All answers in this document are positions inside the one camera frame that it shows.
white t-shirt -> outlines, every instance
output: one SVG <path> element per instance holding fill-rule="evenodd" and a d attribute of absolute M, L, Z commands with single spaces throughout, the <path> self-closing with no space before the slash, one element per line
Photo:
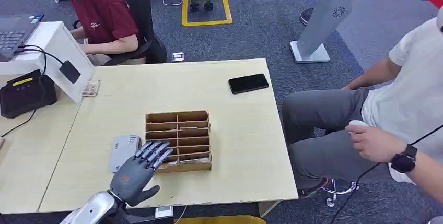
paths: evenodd
<path fill-rule="evenodd" d="M 389 58 L 402 69 L 393 83 L 369 92 L 363 121 L 412 143 L 443 124 L 443 33 L 436 19 L 406 34 Z M 443 129 L 414 146 L 443 163 Z M 412 183 L 389 170 L 394 180 Z"/>

cardboard organizer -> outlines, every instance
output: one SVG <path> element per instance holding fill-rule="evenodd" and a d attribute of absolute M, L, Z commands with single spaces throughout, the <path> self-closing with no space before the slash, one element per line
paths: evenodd
<path fill-rule="evenodd" d="M 146 115 L 146 141 L 169 142 L 174 149 L 156 173 L 173 173 L 211 169 L 209 113 L 189 111 Z M 207 162 L 184 163 L 206 158 Z"/>

card reader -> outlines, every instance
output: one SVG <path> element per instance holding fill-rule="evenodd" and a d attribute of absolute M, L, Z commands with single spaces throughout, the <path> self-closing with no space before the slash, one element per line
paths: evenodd
<path fill-rule="evenodd" d="M 137 152 L 140 146 L 140 137 L 137 135 L 118 136 L 114 139 L 111 157 L 109 158 L 109 171 L 115 173 L 126 160 Z"/>

man's arm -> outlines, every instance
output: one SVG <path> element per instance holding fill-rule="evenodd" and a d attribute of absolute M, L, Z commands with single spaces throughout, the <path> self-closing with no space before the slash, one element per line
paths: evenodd
<path fill-rule="evenodd" d="M 85 34 L 85 29 L 83 29 L 83 27 L 79 27 L 77 29 L 74 29 L 72 31 L 70 31 L 72 37 L 74 37 L 74 39 L 76 40 L 82 40 L 86 38 L 86 34 Z"/>
<path fill-rule="evenodd" d="M 137 50 L 138 40 L 137 35 L 133 34 L 109 43 L 80 46 L 86 54 L 120 54 Z"/>
<path fill-rule="evenodd" d="M 375 64 L 364 74 L 354 79 L 347 86 L 343 87 L 343 89 L 354 90 L 359 87 L 368 87 L 376 84 L 381 84 L 395 79 L 400 70 L 401 66 L 395 64 L 391 59 L 387 57 Z"/>
<path fill-rule="evenodd" d="M 395 154 L 406 150 L 406 143 L 378 128 L 350 125 L 346 131 L 355 133 L 351 139 L 360 155 L 373 162 L 387 163 Z M 443 165 L 418 151 L 415 168 L 406 174 L 430 196 L 443 205 Z"/>
<path fill-rule="evenodd" d="M 443 166 L 428 155 L 417 152 L 415 168 L 406 174 L 443 205 Z"/>

gray robotic hand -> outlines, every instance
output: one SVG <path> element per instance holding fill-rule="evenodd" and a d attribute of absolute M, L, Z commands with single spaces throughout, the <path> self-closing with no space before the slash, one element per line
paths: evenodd
<path fill-rule="evenodd" d="M 158 193 L 159 186 L 145 191 L 143 189 L 154 176 L 155 170 L 173 152 L 168 146 L 169 142 L 146 142 L 115 173 L 109 190 L 93 195 L 82 208 L 70 213 L 61 224 L 97 224 L 105 219 L 111 222 L 125 219 L 128 223 L 153 220 L 154 217 L 129 215 L 126 205 L 136 206 Z"/>

